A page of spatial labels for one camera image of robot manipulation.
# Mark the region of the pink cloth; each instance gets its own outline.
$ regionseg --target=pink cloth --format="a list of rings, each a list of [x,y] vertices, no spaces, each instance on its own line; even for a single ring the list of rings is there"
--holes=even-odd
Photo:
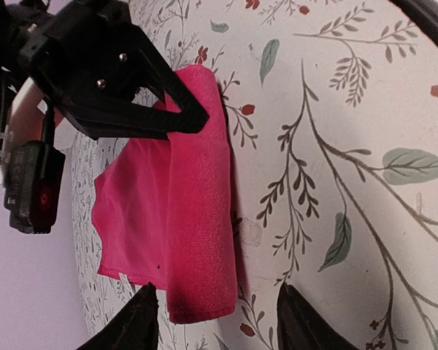
[[[231,158],[214,74],[178,76],[210,119],[198,134],[132,139],[96,180],[93,223],[102,240],[99,273],[167,292],[174,323],[232,314],[237,275],[231,225]],[[166,108],[178,108],[168,97]]]

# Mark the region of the floral tablecloth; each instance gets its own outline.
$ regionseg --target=floral tablecloth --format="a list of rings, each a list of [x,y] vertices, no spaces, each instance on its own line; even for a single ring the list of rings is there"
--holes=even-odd
[[[438,350],[438,49],[383,0],[130,7],[173,69],[216,73],[237,183],[237,310],[174,325],[159,292],[159,348],[277,350],[277,291],[287,281],[360,349]],[[143,91],[137,101],[153,102]],[[93,180],[124,144],[78,136],[73,149],[91,334],[134,292],[97,276],[91,224]]]

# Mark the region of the red cloth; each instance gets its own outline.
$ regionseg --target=red cloth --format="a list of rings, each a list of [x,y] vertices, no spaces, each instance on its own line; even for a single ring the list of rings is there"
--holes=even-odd
[[[172,322],[194,323],[232,314],[237,303],[231,161],[214,74],[202,66],[177,74],[210,119],[197,134],[130,140],[96,180],[93,223],[101,275],[152,282],[166,290]],[[169,98],[166,108],[178,111]]]

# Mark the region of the red towel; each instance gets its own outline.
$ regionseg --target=red towel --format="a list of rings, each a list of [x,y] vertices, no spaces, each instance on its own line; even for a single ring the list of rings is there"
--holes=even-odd
[[[174,323],[232,314],[237,275],[231,226],[230,149],[214,74],[178,76],[208,112],[198,134],[132,139],[96,180],[93,223],[102,240],[99,273],[167,292]],[[166,98],[166,108],[178,108]]]

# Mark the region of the floral pattern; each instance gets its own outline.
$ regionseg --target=floral pattern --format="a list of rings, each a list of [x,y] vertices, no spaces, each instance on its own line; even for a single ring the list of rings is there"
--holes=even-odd
[[[173,69],[215,72],[234,153],[237,310],[175,325],[159,292],[159,348],[277,349],[285,281],[359,349],[438,350],[438,49],[389,1],[129,3]],[[91,334],[136,290],[97,275],[91,224],[93,180],[125,144],[73,149]]]

